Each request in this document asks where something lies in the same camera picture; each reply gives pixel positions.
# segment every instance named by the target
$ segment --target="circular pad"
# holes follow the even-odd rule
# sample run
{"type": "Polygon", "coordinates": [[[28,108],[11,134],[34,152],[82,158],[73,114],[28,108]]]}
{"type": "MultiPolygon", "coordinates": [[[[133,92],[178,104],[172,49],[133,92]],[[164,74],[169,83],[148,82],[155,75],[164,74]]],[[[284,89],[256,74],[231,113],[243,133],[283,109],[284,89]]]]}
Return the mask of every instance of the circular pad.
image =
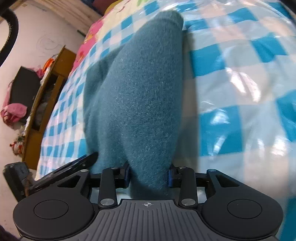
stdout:
{"type": "Polygon", "coordinates": [[[34,212],[40,218],[55,219],[66,214],[68,209],[68,204],[63,201],[46,200],[37,204],[34,208],[34,212]]]}
{"type": "Polygon", "coordinates": [[[32,240],[60,240],[78,233],[94,216],[91,202],[74,188],[48,187],[13,211],[18,231],[32,240]]]}
{"type": "Polygon", "coordinates": [[[264,239],[283,220],[281,206],[250,187],[219,188],[202,206],[201,215],[216,232],[230,239],[264,239]]]}
{"type": "Polygon", "coordinates": [[[227,209],[233,216],[245,219],[255,218],[262,212],[258,203],[248,199],[234,200],[227,205],[227,209]]]}

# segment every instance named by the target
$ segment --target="ribbed gray platform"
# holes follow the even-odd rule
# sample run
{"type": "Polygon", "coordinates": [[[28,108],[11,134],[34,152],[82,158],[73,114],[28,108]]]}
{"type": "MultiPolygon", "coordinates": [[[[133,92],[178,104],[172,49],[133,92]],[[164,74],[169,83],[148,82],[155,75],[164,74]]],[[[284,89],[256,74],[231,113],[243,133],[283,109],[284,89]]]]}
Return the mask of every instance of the ribbed gray platform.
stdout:
{"type": "MultiPolygon", "coordinates": [[[[230,241],[209,229],[193,210],[172,200],[123,200],[119,207],[101,210],[81,233],[64,241],[230,241]]],[[[276,241],[269,237],[263,241],[276,241]]]]}

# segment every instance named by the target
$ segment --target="blue and white checkered blanket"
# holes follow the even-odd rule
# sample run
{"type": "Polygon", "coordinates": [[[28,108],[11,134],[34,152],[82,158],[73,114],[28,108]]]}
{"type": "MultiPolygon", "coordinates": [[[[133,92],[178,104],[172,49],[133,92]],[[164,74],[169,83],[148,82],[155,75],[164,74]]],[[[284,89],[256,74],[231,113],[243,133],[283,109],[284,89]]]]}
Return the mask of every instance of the blue and white checkered blanket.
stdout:
{"type": "Polygon", "coordinates": [[[272,196],[285,212],[281,240],[295,240],[296,28],[274,0],[152,0],[110,29],[61,92],[37,177],[86,153],[86,70],[166,9],[182,13],[185,32],[183,118],[174,163],[199,172],[218,169],[272,196]]]}

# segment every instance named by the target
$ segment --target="crosshair symbol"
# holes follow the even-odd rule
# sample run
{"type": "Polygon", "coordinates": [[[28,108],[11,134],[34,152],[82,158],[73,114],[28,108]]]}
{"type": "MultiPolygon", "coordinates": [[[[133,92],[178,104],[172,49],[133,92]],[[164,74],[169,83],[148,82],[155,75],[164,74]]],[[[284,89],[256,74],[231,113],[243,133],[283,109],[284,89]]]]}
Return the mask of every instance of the crosshair symbol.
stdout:
{"type": "Polygon", "coordinates": [[[153,205],[153,204],[150,203],[150,202],[146,202],[146,203],[144,203],[143,205],[145,205],[146,207],[150,207],[150,206],[153,205]]]}

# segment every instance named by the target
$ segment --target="orange object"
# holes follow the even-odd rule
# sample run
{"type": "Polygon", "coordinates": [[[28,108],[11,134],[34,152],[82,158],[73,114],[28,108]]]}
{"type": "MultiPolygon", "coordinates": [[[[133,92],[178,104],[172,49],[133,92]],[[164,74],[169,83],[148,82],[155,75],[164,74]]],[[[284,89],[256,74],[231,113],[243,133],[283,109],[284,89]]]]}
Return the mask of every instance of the orange object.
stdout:
{"type": "Polygon", "coordinates": [[[45,70],[52,64],[53,61],[53,58],[48,59],[48,61],[46,61],[46,63],[44,64],[42,71],[45,72],[45,70]]]}

